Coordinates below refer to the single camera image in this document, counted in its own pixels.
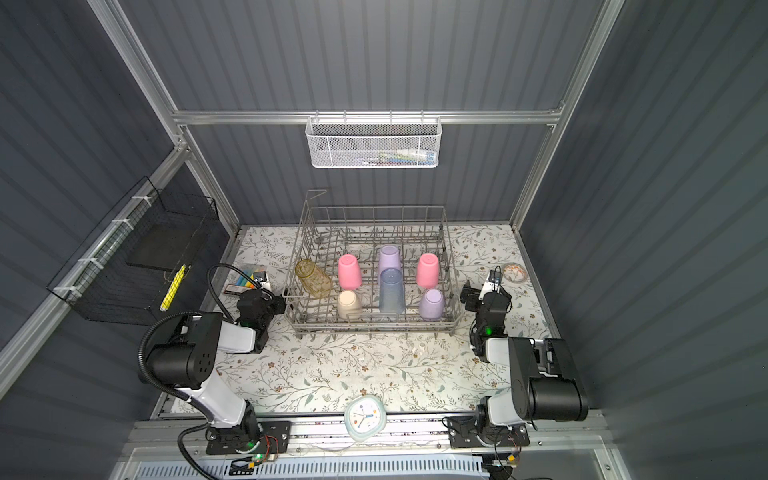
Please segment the lilac cup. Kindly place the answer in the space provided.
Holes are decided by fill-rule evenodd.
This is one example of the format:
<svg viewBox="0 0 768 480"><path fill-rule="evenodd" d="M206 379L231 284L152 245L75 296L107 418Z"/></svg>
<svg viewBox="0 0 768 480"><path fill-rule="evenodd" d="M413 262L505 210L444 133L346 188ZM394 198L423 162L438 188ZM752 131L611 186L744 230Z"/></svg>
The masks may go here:
<svg viewBox="0 0 768 480"><path fill-rule="evenodd" d="M445 309L445 298L438 289L428 289L424 292L419 303L419 315L427 321L438 321Z"/></svg>
<svg viewBox="0 0 768 480"><path fill-rule="evenodd" d="M402 269L400 250L395 245L384 245L379 250L378 269L383 272L387 269Z"/></svg>

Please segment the clear amber glass cup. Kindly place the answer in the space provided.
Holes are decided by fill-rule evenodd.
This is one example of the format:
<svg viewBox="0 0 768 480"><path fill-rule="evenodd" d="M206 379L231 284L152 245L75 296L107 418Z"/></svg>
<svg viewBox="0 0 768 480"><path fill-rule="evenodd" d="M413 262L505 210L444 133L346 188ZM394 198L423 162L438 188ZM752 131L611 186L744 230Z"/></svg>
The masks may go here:
<svg viewBox="0 0 768 480"><path fill-rule="evenodd" d="M294 270L302 287L312 298L323 299L331 294L333 288L331 278L312 260L299 260Z"/></svg>

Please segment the pink cup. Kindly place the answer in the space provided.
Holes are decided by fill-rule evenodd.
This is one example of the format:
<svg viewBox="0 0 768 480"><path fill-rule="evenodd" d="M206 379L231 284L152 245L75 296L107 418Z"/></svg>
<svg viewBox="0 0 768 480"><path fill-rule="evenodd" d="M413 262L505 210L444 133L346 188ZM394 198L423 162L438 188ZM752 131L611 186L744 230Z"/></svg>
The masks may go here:
<svg viewBox="0 0 768 480"><path fill-rule="evenodd" d="M362 272L356 256L342 255L338 260L337 271L342 290L356 290L362 286Z"/></svg>
<svg viewBox="0 0 768 480"><path fill-rule="evenodd" d="M417 264L416 283L423 289L433 289L439 284L440 263L437 255L424 253Z"/></svg>

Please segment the beige cup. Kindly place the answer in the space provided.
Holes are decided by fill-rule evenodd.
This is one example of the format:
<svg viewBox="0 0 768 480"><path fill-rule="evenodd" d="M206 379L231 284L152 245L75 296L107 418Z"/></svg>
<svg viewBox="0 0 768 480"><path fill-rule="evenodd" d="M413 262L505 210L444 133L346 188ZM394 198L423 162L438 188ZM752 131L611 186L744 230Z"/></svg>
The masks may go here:
<svg viewBox="0 0 768 480"><path fill-rule="evenodd" d="M362 315L362 304L353 290L343 290L337 300L337 314L341 320L357 320Z"/></svg>

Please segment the clear blue cup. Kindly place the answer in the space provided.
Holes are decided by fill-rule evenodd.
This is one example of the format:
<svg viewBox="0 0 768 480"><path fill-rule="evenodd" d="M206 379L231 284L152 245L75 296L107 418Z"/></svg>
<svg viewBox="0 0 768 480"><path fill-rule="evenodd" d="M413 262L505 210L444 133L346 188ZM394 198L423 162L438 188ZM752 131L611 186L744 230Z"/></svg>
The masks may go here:
<svg viewBox="0 0 768 480"><path fill-rule="evenodd" d="M387 314L404 314L405 285L399 269L388 268L379 277L379 311Z"/></svg>

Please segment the lilac cup front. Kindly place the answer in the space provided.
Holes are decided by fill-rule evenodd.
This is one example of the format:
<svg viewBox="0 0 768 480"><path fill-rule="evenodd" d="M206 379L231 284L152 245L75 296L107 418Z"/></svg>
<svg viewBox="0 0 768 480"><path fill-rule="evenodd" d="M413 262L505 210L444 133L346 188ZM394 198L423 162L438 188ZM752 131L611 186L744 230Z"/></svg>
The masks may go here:
<svg viewBox="0 0 768 480"><path fill-rule="evenodd" d="M383 272L387 269L402 269L400 250L395 245L384 245L379 250L378 269Z"/></svg>

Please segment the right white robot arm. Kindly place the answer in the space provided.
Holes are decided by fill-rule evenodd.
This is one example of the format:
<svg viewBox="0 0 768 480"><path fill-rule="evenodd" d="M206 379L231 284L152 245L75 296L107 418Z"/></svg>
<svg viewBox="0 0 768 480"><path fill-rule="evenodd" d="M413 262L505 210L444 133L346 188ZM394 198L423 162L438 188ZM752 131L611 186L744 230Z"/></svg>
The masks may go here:
<svg viewBox="0 0 768 480"><path fill-rule="evenodd" d="M564 340L508 335L505 317L512 298L500 284L487 282L477 289L465 283L460 302L475 315L469 340L476 358L509 374L507 388L482 398L473 418L459 422L455 435L463 438L462 447L471 442L525 446L527 424L586 419L588 396Z"/></svg>

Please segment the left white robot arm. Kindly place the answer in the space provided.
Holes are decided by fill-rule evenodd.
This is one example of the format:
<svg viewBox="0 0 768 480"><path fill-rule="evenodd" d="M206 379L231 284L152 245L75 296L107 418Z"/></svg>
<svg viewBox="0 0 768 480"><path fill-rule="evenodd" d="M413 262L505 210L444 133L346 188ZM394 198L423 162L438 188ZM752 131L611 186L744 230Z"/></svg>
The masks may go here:
<svg viewBox="0 0 768 480"><path fill-rule="evenodd" d="M240 276L236 291L239 316L232 317L218 301L218 312L182 312L156 322L139 346L139 378L204 415L208 454L275 450L277 441L259 425L252 404L216 373L215 360L219 353L262 352L269 339L268 328L275 316L285 313L286 302L272 292L266 271L246 272L225 263L209 268L210 293L215 292L211 282L219 268Z"/></svg>

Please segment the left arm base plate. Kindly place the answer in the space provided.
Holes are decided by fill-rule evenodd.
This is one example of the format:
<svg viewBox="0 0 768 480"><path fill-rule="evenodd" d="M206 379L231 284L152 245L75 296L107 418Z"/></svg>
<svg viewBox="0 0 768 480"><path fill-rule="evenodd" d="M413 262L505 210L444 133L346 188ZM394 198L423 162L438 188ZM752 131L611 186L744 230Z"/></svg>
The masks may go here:
<svg viewBox="0 0 768 480"><path fill-rule="evenodd" d="M278 455L287 451L292 423L258 421L251 426L209 427L206 430L208 455Z"/></svg>

